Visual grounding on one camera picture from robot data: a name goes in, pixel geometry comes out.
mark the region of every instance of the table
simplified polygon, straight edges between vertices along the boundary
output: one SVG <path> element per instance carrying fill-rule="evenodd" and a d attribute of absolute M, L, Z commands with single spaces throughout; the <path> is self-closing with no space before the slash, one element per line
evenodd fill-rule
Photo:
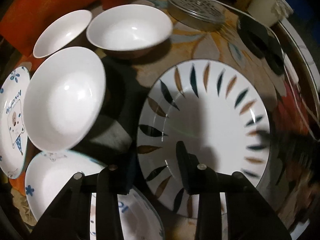
<path fill-rule="evenodd" d="M 101 49 L 89 46 L 105 66 L 108 89 L 96 123 L 74 150 L 92 156 L 98 156 L 98 153 L 126 152 L 129 148 L 134 150 L 140 111 L 153 83 L 171 66 L 193 58 L 219 60 L 242 73 L 260 94 L 268 112 L 271 131 L 291 130 L 301 134 L 308 133 L 295 106 L 287 77 L 275 75 L 266 60 L 255 57 L 238 36 L 236 31 L 238 15 L 217 4 L 224 13 L 226 22 L 219 31 L 206 33 L 172 18 L 166 10 L 167 0 L 133 2 L 154 6 L 164 11 L 174 25 L 173 34 L 170 39 L 158 45 L 146 56 L 131 61 L 108 57 Z M 99 5 L 91 7 L 90 10 L 94 16 L 102 12 Z M 32 74 L 42 62 L 42 59 L 22 57 L 17 66 L 27 67 Z M 308 120 L 307 111 L 301 102 L 299 87 L 294 86 L 294 93 L 303 115 Z M 295 208 L 296 203 L 301 187 L 306 186 L 309 172 L 300 169 L 296 163 L 287 163 L 285 170 L 283 165 L 278 158 L 277 149 L 271 147 L 266 171 L 257 188 L 286 227 L 290 228 L 299 211 L 300 206 Z M 2 184 L 7 192 L 11 192 L 13 205 L 19 210 L 19 213 L 16 210 L 12 211 L 10 219 L 17 221 L 14 226 L 16 229 L 20 227 L 19 233 L 23 237 L 36 224 L 25 197 L 24 175 L 25 173 L 15 180 L 8 180 L 6 176 L 2 176 Z M 159 213 L 165 227 L 166 239 L 194 239 L 195 219 L 181 217 L 162 206 L 151 194 L 141 171 L 138 171 L 135 185 Z M 21 228 L 21 221 L 26 228 Z M 222 221 L 223 239 L 227 239 L 225 215 Z"/>

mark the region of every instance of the perforated lid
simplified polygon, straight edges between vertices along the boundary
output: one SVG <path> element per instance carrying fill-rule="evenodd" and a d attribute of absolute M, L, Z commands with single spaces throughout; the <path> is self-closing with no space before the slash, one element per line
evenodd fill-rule
<path fill-rule="evenodd" d="M 168 0 L 169 3 L 183 10 L 186 14 L 205 22 L 222 24 L 224 15 L 211 0 Z"/>

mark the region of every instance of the blue flower print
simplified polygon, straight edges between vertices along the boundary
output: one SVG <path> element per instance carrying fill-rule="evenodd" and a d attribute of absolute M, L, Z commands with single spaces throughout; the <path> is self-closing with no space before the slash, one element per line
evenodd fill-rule
<path fill-rule="evenodd" d="M 32 196 L 32 193 L 35 191 L 34 188 L 32 188 L 30 185 L 28 185 L 28 187 L 26 187 L 26 194 L 30 196 Z"/>
<path fill-rule="evenodd" d="M 10 79 L 11 79 L 11 80 L 15 80 L 16 83 L 18 83 L 17 77 L 19 77 L 20 74 L 19 74 L 19 73 L 16 73 L 16 70 L 14 70 L 14 71 L 11 72 L 11 75 L 12 75 L 12 76 L 10 77 Z"/>

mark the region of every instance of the plate with cartoon bear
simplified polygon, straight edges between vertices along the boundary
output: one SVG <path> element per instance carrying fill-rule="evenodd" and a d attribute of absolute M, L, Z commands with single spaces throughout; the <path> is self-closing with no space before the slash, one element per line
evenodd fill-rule
<path fill-rule="evenodd" d="M 25 168 L 28 135 L 22 109 L 29 83 L 29 71 L 21 66 L 10 73 L 0 88 L 0 167 L 11 179 L 16 179 Z"/>

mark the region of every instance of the oval plate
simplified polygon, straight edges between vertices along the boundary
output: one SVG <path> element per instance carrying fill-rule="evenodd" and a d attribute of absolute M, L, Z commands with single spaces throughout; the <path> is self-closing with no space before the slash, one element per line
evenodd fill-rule
<path fill-rule="evenodd" d="M 241 171 L 256 186 L 269 157 L 257 129 L 269 131 L 267 112 L 243 75 L 213 60 L 182 62 L 156 81 L 144 103 L 137 133 L 143 176 L 164 206 L 196 218 L 199 196 L 182 186 L 176 143 L 183 141 L 188 153 L 216 172 Z M 225 213 L 225 195 L 220 197 Z"/>
<path fill-rule="evenodd" d="M 29 83 L 28 69 L 18 67 L 0 89 L 0 167 L 11 179 L 16 179 L 25 166 L 28 134 L 22 109 Z"/>
<path fill-rule="evenodd" d="M 74 151 L 41 152 L 30 162 L 25 178 L 30 209 L 38 221 L 55 196 L 73 174 L 91 175 L 105 165 Z M 95 240 L 96 194 L 92 194 L 90 209 L 90 239 Z M 162 222 L 149 201 L 136 189 L 128 195 L 118 195 L 118 205 L 125 240 L 164 239 Z"/>

